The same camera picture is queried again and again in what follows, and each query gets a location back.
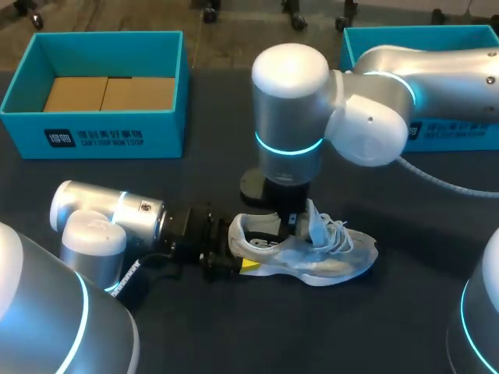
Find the shoe sole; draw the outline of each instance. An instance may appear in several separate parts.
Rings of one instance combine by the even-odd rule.
[[[362,275],[372,267],[375,261],[376,258],[366,269],[359,270],[355,273],[344,275],[342,277],[315,277],[313,275],[300,273],[297,270],[292,270],[283,266],[267,265],[267,264],[260,264],[260,267],[258,269],[241,273],[241,275],[249,275],[252,277],[269,277],[271,275],[277,275],[277,274],[291,275],[292,277],[300,279],[303,283],[308,284],[309,286],[324,287],[350,281],[351,279],[358,277],[359,275]]]

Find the robotic arm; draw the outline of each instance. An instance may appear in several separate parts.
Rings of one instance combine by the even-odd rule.
[[[499,123],[498,52],[381,46],[349,74],[330,72],[305,45],[267,49],[252,73],[262,172],[282,186],[310,182],[325,140],[355,164],[389,164],[404,150],[412,118]]]

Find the logo on box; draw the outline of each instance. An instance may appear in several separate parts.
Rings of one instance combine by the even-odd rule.
[[[409,127],[409,140],[418,139],[419,132],[421,131],[422,122],[413,122]]]
[[[48,143],[54,148],[75,147],[75,141],[68,129],[44,130]]]

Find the yellow tag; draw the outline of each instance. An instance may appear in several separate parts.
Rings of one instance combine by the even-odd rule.
[[[259,263],[255,263],[254,261],[251,261],[250,259],[242,259],[242,266],[241,266],[240,273],[245,273],[247,271],[256,270],[259,267],[260,267]]]

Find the white sneaker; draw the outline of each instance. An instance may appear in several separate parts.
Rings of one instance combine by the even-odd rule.
[[[245,275],[288,274],[311,286],[328,286],[359,276],[377,258],[373,238],[320,214],[311,199],[298,216],[296,235],[280,239],[280,223],[276,213],[234,218],[228,229],[232,254],[259,263]]]

